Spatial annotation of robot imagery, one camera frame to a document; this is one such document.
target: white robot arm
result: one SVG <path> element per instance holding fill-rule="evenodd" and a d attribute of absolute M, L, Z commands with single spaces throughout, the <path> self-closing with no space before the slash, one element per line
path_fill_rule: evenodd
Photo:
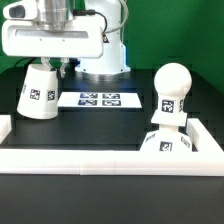
<path fill-rule="evenodd" d="M 10 56 L 99 58 L 102 28 L 92 17 L 73 17 L 70 0 L 22 0 L 4 8 L 3 50 Z"/>

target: white object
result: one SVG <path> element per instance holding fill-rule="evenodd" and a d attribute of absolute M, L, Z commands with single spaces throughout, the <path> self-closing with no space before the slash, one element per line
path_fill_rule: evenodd
<path fill-rule="evenodd" d="M 158 131 L 147 133 L 141 152 L 192 152 L 192 143 L 188 136 L 178 132 L 178 127 L 160 125 Z"/>
<path fill-rule="evenodd" d="M 10 115 L 0 115 L 0 144 L 12 130 Z"/>
<path fill-rule="evenodd" d="M 151 122 L 159 124 L 159 130 L 147 133 L 140 150 L 149 153 L 192 152 L 190 138 L 178 131 L 187 120 L 183 106 L 192 83 L 189 71 L 183 65 L 170 63 L 159 69 L 154 82 L 159 102 Z"/>
<path fill-rule="evenodd" d="M 224 176 L 224 153 L 200 121 L 188 119 L 187 132 L 197 152 L 1 149 L 0 173 Z"/>
<path fill-rule="evenodd" d="M 119 27 L 121 24 L 121 5 L 118 0 L 85 0 L 86 9 L 95 9 L 106 16 L 108 30 Z M 104 27 L 104 20 L 96 16 L 98 22 Z M 75 68 L 78 77 L 96 81 L 112 81 L 125 78 L 124 73 L 130 72 L 126 65 L 126 47 L 120 40 L 120 30 L 106 33 L 103 44 L 103 55 L 98 59 L 80 60 L 80 65 Z"/>
<path fill-rule="evenodd" d="M 141 108 L 137 93 L 63 92 L 58 107 Z"/>
<path fill-rule="evenodd" d="M 58 115 L 57 71 L 43 65 L 29 65 L 23 90 L 20 95 L 18 112 L 35 119 L 50 119 Z"/>

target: black cable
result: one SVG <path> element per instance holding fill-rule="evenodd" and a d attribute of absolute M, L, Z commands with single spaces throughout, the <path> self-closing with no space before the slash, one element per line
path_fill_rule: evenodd
<path fill-rule="evenodd" d="M 100 15 L 104 18 L 104 21 L 105 21 L 105 27 L 104 27 L 104 30 L 103 30 L 103 34 L 106 32 L 107 30 L 107 26 L 108 26 L 108 22 L 107 22 L 107 18 L 106 16 L 104 16 L 102 13 L 100 12 L 96 12 L 95 10 L 93 9 L 89 9 L 89 10 L 77 10 L 77 9 L 74 9 L 73 10 L 73 16 L 93 16 L 93 15 Z"/>
<path fill-rule="evenodd" d="M 32 64 L 32 62 L 34 62 L 35 60 L 37 60 L 38 58 L 30 58 L 30 60 L 24 65 L 24 69 L 25 71 L 27 71 L 28 67 L 30 64 Z"/>
<path fill-rule="evenodd" d="M 22 61 L 25 61 L 25 60 L 32 60 L 33 58 L 22 58 L 22 59 L 20 59 L 19 61 L 17 61 L 14 65 L 13 65 L 13 67 L 16 67 L 20 62 L 22 62 Z"/>
<path fill-rule="evenodd" d="M 103 34 L 106 32 L 106 30 L 107 30 L 107 18 L 106 18 L 106 16 L 104 16 L 102 13 L 100 13 L 100 12 L 95 12 L 95 14 L 98 14 L 98 15 L 100 15 L 100 16 L 102 16 L 103 18 L 104 18 L 104 21 L 105 21 L 105 27 L 104 27 L 104 30 L 103 30 Z"/>

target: white pawn figure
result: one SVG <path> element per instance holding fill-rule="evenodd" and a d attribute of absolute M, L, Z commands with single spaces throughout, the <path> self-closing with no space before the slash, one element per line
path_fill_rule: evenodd
<path fill-rule="evenodd" d="M 140 151 L 192 152 L 190 138 L 179 132 L 187 120 L 183 105 L 192 83 L 189 71 L 177 63 L 164 65 L 154 83 L 159 101 L 151 122 L 159 124 L 159 130 L 147 133 Z"/>

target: white border frame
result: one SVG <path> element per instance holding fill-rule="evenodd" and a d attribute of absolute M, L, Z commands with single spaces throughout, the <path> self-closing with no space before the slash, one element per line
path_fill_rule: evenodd
<path fill-rule="evenodd" d="M 0 121 L 3 139 L 11 131 L 10 116 Z M 224 176 L 223 150 L 198 119 L 188 119 L 187 134 L 198 152 L 1 149 L 0 173 Z"/>

